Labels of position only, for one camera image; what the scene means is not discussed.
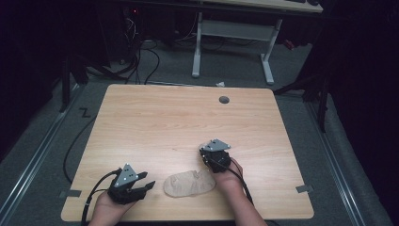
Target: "person's forearm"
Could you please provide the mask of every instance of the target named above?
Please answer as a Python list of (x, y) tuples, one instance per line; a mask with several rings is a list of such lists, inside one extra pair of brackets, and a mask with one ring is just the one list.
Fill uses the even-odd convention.
[(234, 213), (237, 226), (267, 225), (243, 191), (234, 191), (226, 194), (226, 198)]

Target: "background table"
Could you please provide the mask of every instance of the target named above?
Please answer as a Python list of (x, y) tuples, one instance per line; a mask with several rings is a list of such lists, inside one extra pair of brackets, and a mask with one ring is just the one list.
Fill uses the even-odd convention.
[[(230, 102), (220, 103), (220, 96)], [(111, 85), (72, 183), (82, 194), (66, 200), (62, 218), (79, 221), (100, 178), (130, 163), (137, 173), (149, 173), (135, 186), (156, 184), (123, 220), (233, 219), (217, 189), (186, 198), (163, 191), (168, 176), (206, 169), (198, 147), (216, 137), (231, 145), (263, 218), (313, 216), (308, 194), (295, 189), (304, 182), (271, 90)]]

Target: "gray carpet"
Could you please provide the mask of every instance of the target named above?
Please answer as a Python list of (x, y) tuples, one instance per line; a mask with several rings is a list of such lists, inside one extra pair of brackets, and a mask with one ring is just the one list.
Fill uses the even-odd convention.
[[(218, 48), (218, 44), (209, 44), (207, 48)], [(167, 47), (162, 44), (154, 49), (161, 59), (159, 68), (151, 77), (149, 84), (158, 82), (187, 84), (197, 86), (215, 86), (224, 82), (226, 87), (269, 88), (278, 89), (295, 81), (311, 46), (298, 47), (293, 51), (282, 45), (274, 48), (270, 58), (272, 72), (276, 84), (270, 87), (265, 84), (263, 69), (259, 57), (246, 53), (234, 53), (230, 46), (222, 46), (217, 51), (204, 50), (201, 62), (201, 76), (191, 77), (193, 46)], [(141, 83), (156, 65), (156, 57), (149, 51), (141, 51), (141, 63), (138, 74)], [(63, 175), (64, 156), (82, 128), (92, 119), (83, 118), (81, 107), (88, 109), (87, 114), (94, 117), (101, 105), (104, 93), (109, 84), (116, 83), (110, 79), (91, 76), (89, 83), (83, 88), (81, 95), (72, 105), (71, 110), (50, 144), (49, 153), (45, 157), (37, 175), (26, 190), (21, 202), (10, 218), (8, 225), (79, 225), (64, 222), (60, 213), (65, 199), (59, 198), (62, 191), (70, 188)], [(54, 90), (55, 97), (42, 108), (32, 119), (29, 127), (8, 157), (0, 165), (0, 203), (6, 201), (8, 194), (23, 173), (29, 160), (40, 145), (43, 136), (58, 115), (61, 107), (60, 86)], [(298, 95), (276, 97), (289, 139), (292, 142), (295, 156), (302, 176), (307, 185), (312, 185), (310, 193), (314, 209), (314, 217), (306, 220), (278, 220), (279, 225), (352, 225), (347, 210), (334, 178), (331, 174), (324, 154), (324, 146), (314, 126), (306, 104)], [(391, 222), (378, 201), (372, 186), (364, 175), (362, 168), (353, 154), (344, 130), (334, 111), (333, 102), (328, 101), (327, 137), (344, 175), (354, 191), (359, 208), (367, 225), (391, 225)], [(71, 177), (75, 174), (81, 155), (91, 130), (85, 130), (71, 149), (67, 161), (67, 172)], [(230, 225), (229, 222), (158, 222), (133, 223), (131, 225)]]

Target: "person's right hand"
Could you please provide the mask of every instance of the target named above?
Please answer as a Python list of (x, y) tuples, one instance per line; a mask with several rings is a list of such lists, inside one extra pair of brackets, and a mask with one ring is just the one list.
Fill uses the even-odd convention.
[[(238, 164), (238, 162), (232, 158), (229, 168), (236, 172), (238, 175), (243, 176), (243, 168)], [(240, 179), (234, 175), (229, 170), (224, 172), (213, 173), (210, 169), (212, 176), (216, 181), (218, 189), (225, 195), (238, 195), (240, 193), (244, 194), (243, 185)]]

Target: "hand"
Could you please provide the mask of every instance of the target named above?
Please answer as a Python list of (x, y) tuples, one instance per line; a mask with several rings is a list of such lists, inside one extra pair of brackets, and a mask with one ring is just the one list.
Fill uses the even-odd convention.
[(89, 225), (114, 226), (135, 204), (136, 202), (127, 203), (125, 205), (114, 203), (108, 196), (107, 191), (105, 191), (97, 198), (94, 213)]
[[(231, 159), (229, 168), (238, 175), (243, 176), (243, 168), (234, 158)], [(240, 179), (229, 170), (218, 173), (213, 173), (212, 170), (210, 170), (210, 172), (216, 181), (217, 187), (223, 194), (227, 196), (238, 195), (240, 193), (244, 194)]]

